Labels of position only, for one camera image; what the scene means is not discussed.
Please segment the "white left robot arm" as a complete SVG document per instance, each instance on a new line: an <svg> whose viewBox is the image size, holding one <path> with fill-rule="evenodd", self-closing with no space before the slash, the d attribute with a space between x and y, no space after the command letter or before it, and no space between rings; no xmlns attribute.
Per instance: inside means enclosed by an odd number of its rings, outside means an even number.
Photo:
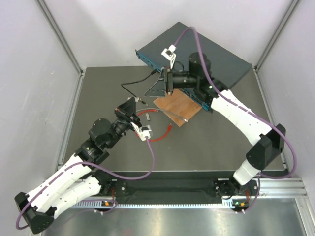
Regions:
<svg viewBox="0 0 315 236"><path fill-rule="evenodd" d="M114 113L116 120L96 120L89 130L89 138L71 155L69 160L46 181L35 189L18 193L14 200L20 212L18 219L24 219L33 234L46 230L54 221L57 207L53 203L75 181L90 173L95 165L102 163L111 149L128 130L140 126L136 114L136 99L128 99L118 106Z"/></svg>

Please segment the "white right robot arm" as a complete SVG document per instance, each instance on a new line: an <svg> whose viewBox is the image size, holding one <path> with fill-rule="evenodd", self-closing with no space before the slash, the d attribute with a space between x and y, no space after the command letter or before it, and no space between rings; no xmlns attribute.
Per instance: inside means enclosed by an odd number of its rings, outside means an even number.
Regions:
<svg viewBox="0 0 315 236"><path fill-rule="evenodd" d="M211 62L204 53L190 54L188 69L180 71L174 69L177 56L173 51L164 49L161 55L169 65L160 69L159 79L145 95L166 97L172 95L174 89L193 88L198 100L220 113L245 135L252 148L229 179L230 190L242 194L248 183L283 152L285 128L281 124L272 126L242 104L222 81L212 76Z"/></svg>

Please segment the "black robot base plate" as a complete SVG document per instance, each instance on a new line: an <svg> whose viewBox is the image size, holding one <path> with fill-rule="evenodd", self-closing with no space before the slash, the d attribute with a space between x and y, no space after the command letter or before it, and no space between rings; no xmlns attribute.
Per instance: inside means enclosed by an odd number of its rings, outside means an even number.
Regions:
<svg viewBox="0 0 315 236"><path fill-rule="evenodd" d="M140 199L157 202L171 198L218 198L243 194L246 186L232 179L229 171L116 172L105 174L105 185L95 196Z"/></svg>

